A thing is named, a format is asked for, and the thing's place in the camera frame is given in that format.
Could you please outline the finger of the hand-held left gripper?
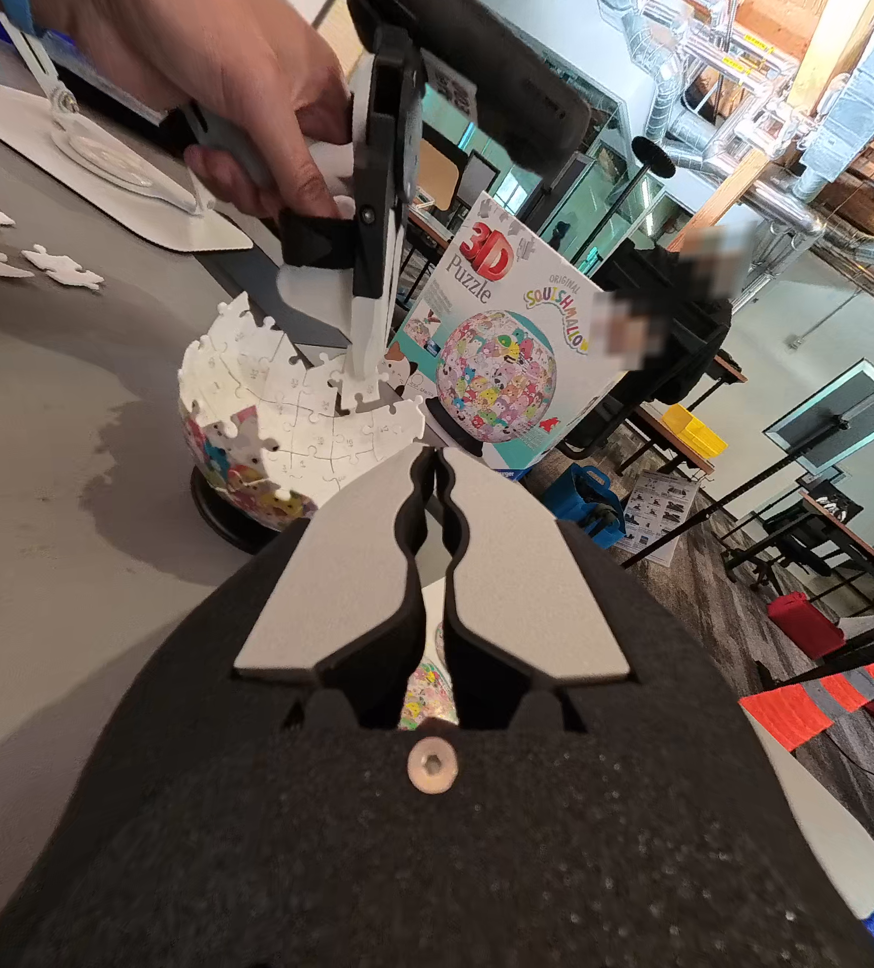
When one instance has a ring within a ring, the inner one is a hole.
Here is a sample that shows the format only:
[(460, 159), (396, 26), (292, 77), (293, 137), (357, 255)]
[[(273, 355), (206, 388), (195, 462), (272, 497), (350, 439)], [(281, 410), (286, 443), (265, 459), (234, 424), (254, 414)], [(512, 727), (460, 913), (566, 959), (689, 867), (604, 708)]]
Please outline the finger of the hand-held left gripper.
[(367, 378), (384, 359), (395, 300), (355, 296), (351, 301), (350, 348), (344, 365), (358, 378)]

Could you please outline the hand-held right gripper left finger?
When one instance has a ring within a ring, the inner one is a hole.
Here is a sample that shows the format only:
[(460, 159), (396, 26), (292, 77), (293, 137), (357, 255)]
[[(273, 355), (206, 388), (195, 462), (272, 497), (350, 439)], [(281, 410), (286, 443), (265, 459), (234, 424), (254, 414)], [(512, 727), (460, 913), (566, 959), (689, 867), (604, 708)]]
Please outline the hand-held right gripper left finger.
[(234, 662), (243, 679), (337, 690), (361, 725), (395, 728), (426, 644), (416, 553), (436, 450), (412, 444), (322, 506)]

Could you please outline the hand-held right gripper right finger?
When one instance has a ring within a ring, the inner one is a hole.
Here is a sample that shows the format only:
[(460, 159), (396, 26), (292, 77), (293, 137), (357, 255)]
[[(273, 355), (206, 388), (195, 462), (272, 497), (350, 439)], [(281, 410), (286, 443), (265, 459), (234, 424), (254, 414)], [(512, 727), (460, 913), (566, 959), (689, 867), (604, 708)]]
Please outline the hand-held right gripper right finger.
[(632, 668), (577, 548), (520, 484), (458, 449), (435, 453), (451, 555), (443, 641), (459, 725), (506, 730), (543, 695), (564, 725), (572, 689), (621, 684)]

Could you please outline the single white jigsaw piece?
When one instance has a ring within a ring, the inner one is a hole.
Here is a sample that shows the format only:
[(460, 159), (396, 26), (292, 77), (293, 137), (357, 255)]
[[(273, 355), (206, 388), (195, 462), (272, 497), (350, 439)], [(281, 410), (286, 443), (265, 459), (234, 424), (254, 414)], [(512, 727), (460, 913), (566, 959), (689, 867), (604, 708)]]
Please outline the single white jigsaw piece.
[(374, 371), (367, 378), (358, 378), (344, 365), (344, 358), (330, 361), (331, 369), (328, 384), (337, 390), (336, 410), (340, 414), (354, 412), (361, 405), (370, 405), (380, 399), (381, 384), (388, 384), (391, 370), (385, 359), (380, 359)]

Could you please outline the colourful puzzle ball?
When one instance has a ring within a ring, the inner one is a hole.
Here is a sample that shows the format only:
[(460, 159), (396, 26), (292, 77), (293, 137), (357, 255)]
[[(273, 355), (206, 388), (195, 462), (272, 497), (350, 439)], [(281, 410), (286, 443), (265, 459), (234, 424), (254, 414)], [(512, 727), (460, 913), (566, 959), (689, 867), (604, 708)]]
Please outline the colourful puzzle ball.
[(341, 411), (343, 359), (307, 367), (272, 318), (256, 319), (247, 292), (217, 305), (177, 385), (195, 482), (221, 512), (268, 538), (421, 440), (420, 399)]

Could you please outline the puzzle instruction leaflet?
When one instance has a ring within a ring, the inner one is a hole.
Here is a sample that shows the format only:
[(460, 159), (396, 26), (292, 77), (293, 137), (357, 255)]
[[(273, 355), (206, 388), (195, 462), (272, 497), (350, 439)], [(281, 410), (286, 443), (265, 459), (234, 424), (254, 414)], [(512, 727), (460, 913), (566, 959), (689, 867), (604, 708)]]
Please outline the puzzle instruction leaflet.
[(397, 727), (413, 731), (429, 719), (458, 723), (454, 687), (444, 649), (445, 579), (422, 589), (425, 610), (421, 660), (408, 677)]

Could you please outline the black round ball stand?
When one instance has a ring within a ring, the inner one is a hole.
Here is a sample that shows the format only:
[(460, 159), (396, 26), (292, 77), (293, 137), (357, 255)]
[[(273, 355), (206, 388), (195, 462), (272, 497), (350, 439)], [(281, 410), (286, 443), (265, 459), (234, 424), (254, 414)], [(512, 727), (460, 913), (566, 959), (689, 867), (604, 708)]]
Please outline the black round ball stand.
[(221, 497), (198, 467), (191, 470), (189, 492), (204, 523), (237, 550), (255, 556), (279, 537), (278, 531), (259, 524)]

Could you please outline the person's left hand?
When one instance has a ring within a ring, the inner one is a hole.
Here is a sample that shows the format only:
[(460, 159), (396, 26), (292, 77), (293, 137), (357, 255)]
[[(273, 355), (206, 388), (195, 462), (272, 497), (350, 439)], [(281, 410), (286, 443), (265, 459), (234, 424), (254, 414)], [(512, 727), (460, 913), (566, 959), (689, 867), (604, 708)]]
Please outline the person's left hand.
[(260, 219), (339, 217), (307, 139), (351, 139), (350, 92), (330, 45), (289, 2), (34, 1), (33, 23), (66, 34), (98, 72), (148, 107), (188, 102), (242, 129), (267, 164), (256, 186), (226, 151), (185, 162), (217, 199)]

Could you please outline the blue tote bag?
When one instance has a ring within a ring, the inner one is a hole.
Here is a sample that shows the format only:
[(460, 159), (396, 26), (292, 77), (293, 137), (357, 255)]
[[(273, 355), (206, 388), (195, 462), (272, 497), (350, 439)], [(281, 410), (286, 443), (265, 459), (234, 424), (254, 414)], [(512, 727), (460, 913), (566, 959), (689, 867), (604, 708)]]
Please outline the blue tote bag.
[(626, 536), (623, 505), (611, 489), (610, 478), (599, 468), (571, 464), (540, 500), (556, 519), (575, 524), (602, 549)]

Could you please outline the printed picture sheet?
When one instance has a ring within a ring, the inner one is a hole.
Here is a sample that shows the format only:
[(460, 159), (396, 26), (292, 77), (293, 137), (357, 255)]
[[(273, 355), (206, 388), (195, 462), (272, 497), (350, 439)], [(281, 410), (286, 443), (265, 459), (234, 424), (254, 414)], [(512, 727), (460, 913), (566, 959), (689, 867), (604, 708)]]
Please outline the printed picture sheet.
[(635, 555), (685, 523), (700, 490), (698, 480), (641, 472), (624, 504), (625, 536), (617, 548)]

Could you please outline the black stand round top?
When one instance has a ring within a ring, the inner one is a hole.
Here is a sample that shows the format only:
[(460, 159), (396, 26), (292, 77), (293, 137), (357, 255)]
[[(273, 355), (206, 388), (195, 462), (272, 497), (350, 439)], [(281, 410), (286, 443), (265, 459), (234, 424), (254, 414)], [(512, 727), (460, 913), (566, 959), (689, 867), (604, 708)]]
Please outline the black stand round top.
[(639, 187), (649, 172), (656, 177), (668, 180), (676, 171), (675, 164), (662, 150), (661, 146), (651, 139), (635, 137), (631, 142), (631, 149), (639, 163), (637, 172), (630, 178), (626, 186), (620, 190), (609, 202), (607, 211), (602, 215), (585, 241), (576, 251), (572, 262), (578, 263), (589, 252), (592, 244), (598, 239), (605, 227), (610, 224), (636, 187)]

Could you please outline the wooden table black legs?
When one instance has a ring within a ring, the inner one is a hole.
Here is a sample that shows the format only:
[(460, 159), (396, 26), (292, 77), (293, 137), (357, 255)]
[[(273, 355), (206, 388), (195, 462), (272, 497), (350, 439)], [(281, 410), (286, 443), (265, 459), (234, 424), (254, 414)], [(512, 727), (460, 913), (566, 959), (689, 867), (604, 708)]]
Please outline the wooden table black legs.
[[(706, 370), (706, 377), (712, 381), (709, 389), (700, 394), (694, 401), (685, 406), (686, 409), (694, 412), (697, 406), (704, 403), (717, 390), (727, 385), (741, 385), (747, 383), (739, 364), (733, 361), (724, 351), (720, 351), (710, 363)], [(671, 457), (660, 467), (660, 472), (664, 474), (673, 473), (680, 466), (685, 466), (689, 470), (699, 470), (705, 475), (713, 471), (712, 461), (707, 461), (690, 450), (683, 442), (679, 441), (673, 433), (669, 431), (661, 422), (661, 415), (653, 409), (648, 409), (645, 405), (637, 410), (629, 418), (628, 422), (644, 436), (645, 442), (630, 454), (617, 467), (617, 472), (621, 473), (626, 468), (632, 466), (637, 460), (658, 448), (663, 452), (668, 452)]]
[(874, 579), (874, 548), (856, 536), (839, 519), (830, 515), (809, 495), (802, 497), (797, 511), (784, 511), (779, 516), (779, 521), (780, 524), (763, 522), (767, 532), (765, 538), (745, 549), (723, 553), (723, 567), (729, 579), (734, 579), (736, 568), (749, 563), (756, 568), (758, 579), (755, 587), (767, 584), (782, 593), (773, 572), (776, 562), (765, 560), (761, 556), (769, 548), (780, 551), (781, 558), (788, 563), (799, 564), (822, 577), (829, 577), (836, 572), (836, 568), (814, 553), (824, 543), (836, 545), (839, 552), (851, 561), (855, 574), (819, 592), (812, 599), (813, 602), (842, 587), (853, 587), (856, 578), (862, 575), (869, 575)]

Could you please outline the yellow plastic bin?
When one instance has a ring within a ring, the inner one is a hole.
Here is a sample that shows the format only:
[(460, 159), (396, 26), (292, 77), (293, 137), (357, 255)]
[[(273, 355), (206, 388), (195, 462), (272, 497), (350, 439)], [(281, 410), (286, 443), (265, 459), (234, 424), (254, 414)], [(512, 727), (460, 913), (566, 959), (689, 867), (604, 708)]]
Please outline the yellow plastic bin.
[(707, 461), (720, 456), (728, 447), (695, 413), (683, 405), (672, 405), (661, 415), (662, 424), (690, 450)]

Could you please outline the red plastic box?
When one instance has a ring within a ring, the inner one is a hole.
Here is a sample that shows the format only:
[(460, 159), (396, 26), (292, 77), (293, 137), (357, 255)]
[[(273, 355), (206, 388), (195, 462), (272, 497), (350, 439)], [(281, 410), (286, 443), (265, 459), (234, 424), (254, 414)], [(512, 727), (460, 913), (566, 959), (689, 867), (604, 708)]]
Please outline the red plastic box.
[(842, 628), (811, 602), (805, 592), (780, 595), (766, 606), (767, 616), (811, 660), (819, 660), (846, 646)]

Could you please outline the glass panel on stand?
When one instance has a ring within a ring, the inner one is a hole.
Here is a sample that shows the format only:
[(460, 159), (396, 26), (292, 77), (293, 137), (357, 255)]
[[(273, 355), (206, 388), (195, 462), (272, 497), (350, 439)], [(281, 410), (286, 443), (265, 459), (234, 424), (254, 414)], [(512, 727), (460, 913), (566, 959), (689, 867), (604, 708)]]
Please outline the glass panel on stand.
[(649, 559), (790, 464), (818, 475), (874, 442), (874, 365), (863, 359), (849, 367), (762, 433), (782, 452), (775, 463), (639, 548), (622, 567), (628, 570)]

